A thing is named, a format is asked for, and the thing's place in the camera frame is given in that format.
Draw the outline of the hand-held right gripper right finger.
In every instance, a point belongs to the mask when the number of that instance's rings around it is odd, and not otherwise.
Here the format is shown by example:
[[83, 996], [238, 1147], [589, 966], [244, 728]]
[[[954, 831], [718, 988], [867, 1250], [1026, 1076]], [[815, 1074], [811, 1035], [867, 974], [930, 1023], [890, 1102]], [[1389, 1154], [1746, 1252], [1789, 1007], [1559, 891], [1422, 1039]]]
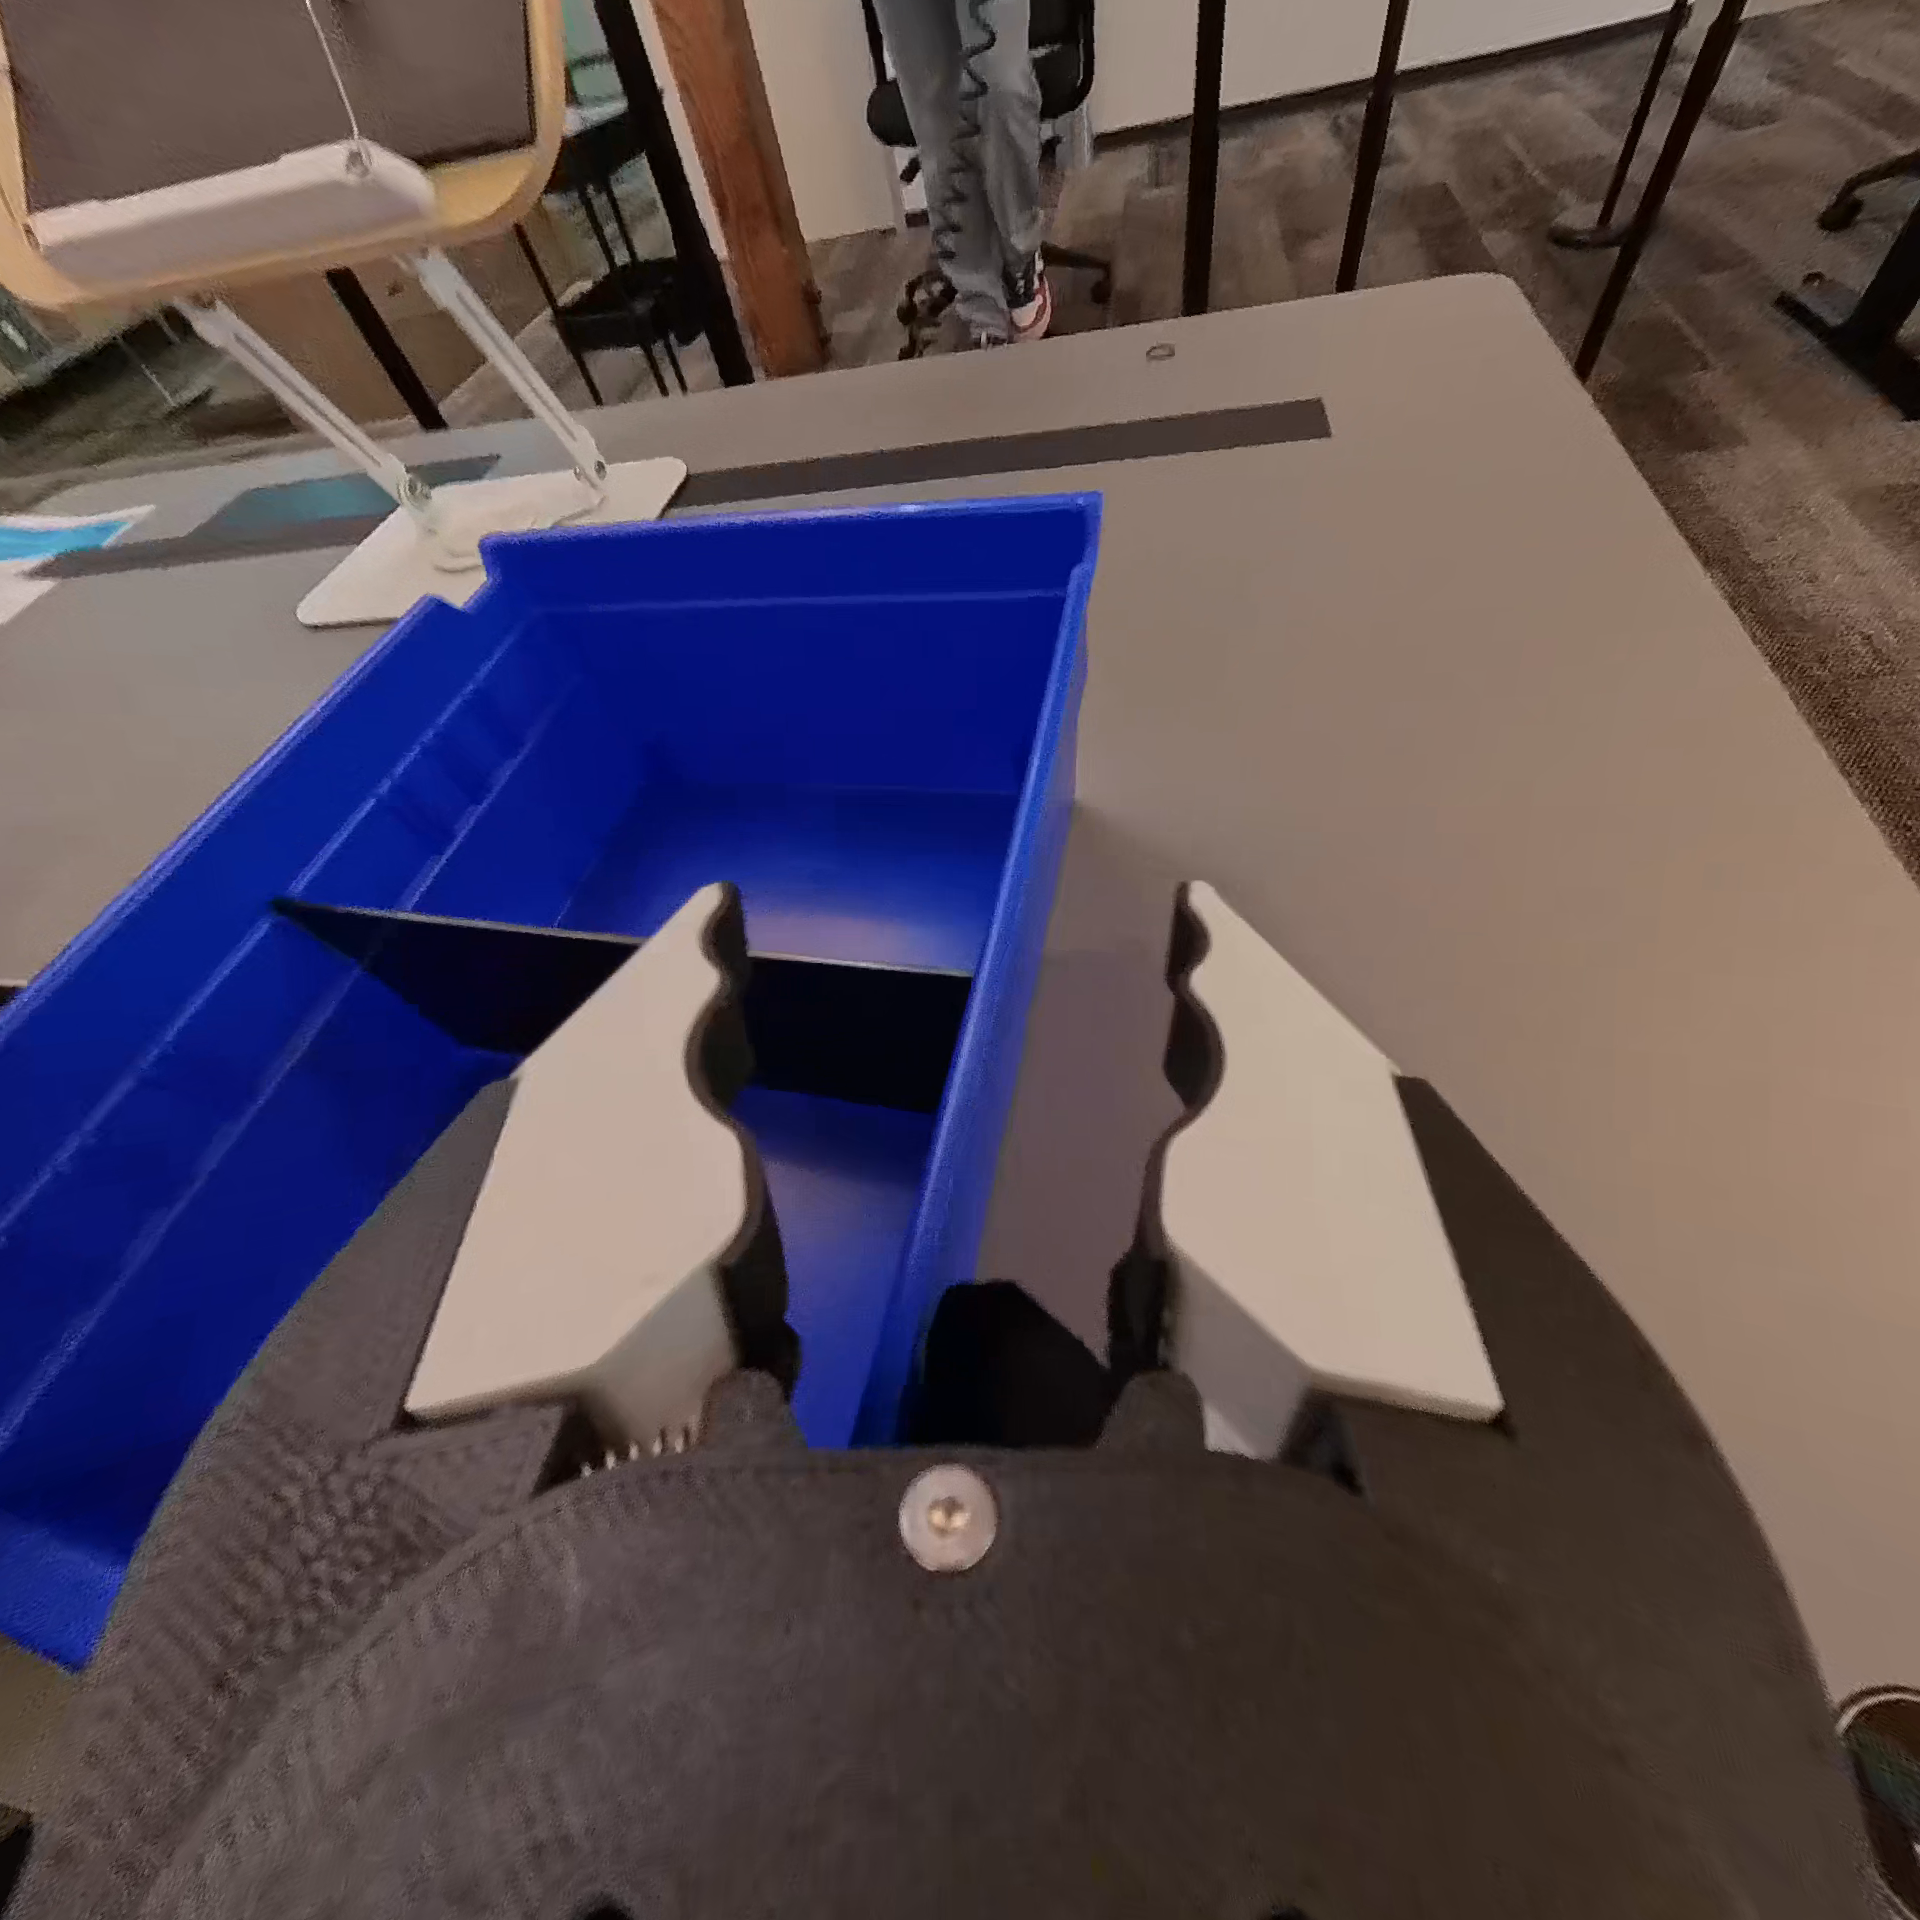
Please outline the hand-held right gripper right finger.
[[1179, 1113], [1110, 1272], [1115, 1378], [1181, 1377], [1227, 1457], [1283, 1457], [1324, 1399], [1494, 1425], [1394, 1063], [1204, 880], [1175, 895], [1166, 984]]

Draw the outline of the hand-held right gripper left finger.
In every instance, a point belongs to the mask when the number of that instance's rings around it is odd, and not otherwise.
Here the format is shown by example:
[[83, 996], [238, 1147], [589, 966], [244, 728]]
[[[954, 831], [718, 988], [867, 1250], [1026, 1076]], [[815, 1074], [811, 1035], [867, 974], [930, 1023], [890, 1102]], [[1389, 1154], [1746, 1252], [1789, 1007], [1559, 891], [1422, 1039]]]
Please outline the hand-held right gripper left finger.
[[511, 1074], [413, 1422], [559, 1407], [645, 1457], [698, 1436], [736, 1371], [795, 1393], [778, 1211], [731, 1113], [749, 972], [739, 890], [708, 882]]

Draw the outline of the tagged blue plastic bin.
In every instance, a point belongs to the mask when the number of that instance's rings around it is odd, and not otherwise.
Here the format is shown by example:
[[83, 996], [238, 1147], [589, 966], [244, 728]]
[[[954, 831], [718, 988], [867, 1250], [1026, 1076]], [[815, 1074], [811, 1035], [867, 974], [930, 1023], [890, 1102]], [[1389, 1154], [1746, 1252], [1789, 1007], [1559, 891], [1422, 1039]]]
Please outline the tagged blue plastic bin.
[[5, 1638], [92, 1657], [268, 1334], [708, 882], [795, 1414], [972, 1280], [1071, 814], [1092, 496], [491, 542], [5, 1011]]

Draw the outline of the black tape strip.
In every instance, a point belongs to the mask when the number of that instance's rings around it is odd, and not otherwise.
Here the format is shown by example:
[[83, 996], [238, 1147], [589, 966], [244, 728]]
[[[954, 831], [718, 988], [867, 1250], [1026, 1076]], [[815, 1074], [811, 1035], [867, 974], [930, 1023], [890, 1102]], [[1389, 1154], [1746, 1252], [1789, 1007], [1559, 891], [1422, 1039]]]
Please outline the black tape strip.
[[[950, 439], [802, 463], [692, 471], [666, 508], [671, 514], [685, 514], [794, 496], [840, 496], [1004, 473], [1043, 473], [1309, 443], [1326, 442], [1330, 434], [1327, 408], [1319, 398], [1278, 401], [1184, 417], [1045, 428], [1011, 438]], [[37, 583], [67, 583], [117, 572], [318, 553], [358, 544], [374, 535], [381, 523], [383, 516], [374, 513], [294, 513], [287, 506], [246, 516], [243, 514], [243, 502], [232, 499], [188, 535], [78, 548], [37, 566], [29, 576]]]

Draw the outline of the printed paper leaflet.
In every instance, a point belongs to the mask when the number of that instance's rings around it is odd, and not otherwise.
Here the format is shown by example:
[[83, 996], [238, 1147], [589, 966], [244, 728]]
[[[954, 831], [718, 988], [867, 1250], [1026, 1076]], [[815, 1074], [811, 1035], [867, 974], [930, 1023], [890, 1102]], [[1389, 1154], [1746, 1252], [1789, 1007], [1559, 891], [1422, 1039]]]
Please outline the printed paper leaflet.
[[150, 513], [150, 506], [135, 506], [98, 514], [3, 514], [3, 624], [56, 587], [56, 560], [106, 552]]

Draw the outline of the black rolling cart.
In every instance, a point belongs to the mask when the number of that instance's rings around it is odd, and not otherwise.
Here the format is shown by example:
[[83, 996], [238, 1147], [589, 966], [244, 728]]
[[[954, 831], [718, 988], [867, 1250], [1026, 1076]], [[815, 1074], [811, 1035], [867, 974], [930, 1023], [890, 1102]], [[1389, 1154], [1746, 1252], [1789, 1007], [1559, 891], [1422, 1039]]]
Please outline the black rolling cart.
[[703, 302], [679, 260], [623, 103], [566, 108], [559, 156], [534, 210], [551, 241], [536, 242], [522, 222], [514, 244], [589, 402], [606, 406], [591, 364], [608, 353], [635, 353], [658, 396], [685, 394], [680, 350], [703, 334]]

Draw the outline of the black stanchion pole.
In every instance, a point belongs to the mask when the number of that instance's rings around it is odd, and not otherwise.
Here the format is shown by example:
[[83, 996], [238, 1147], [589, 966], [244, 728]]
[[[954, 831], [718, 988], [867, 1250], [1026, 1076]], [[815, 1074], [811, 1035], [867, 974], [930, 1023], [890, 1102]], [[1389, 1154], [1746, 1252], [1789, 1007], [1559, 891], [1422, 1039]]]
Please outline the black stanchion pole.
[[1626, 190], [1640, 156], [1648, 120], [1653, 108], [1660, 103], [1675, 47], [1690, 32], [1694, 11], [1694, 3], [1669, 4], [1600, 201], [1594, 212], [1571, 212], [1555, 219], [1549, 227], [1549, 241], [1555, 248], [1568, 251], [1607, 251], [1616, 249], [1626, 241]]

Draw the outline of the wooden post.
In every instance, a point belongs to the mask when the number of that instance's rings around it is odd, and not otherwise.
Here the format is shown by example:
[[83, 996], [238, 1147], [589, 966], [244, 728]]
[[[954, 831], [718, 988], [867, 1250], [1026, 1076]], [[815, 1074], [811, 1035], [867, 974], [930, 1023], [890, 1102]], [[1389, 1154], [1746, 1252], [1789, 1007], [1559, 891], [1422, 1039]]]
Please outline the wooden post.
[[829, 356], [823, 298], [749, 11], [743, 3], [653, 3], [653, 18], [759, 370], [767, 377], [821, 374]]

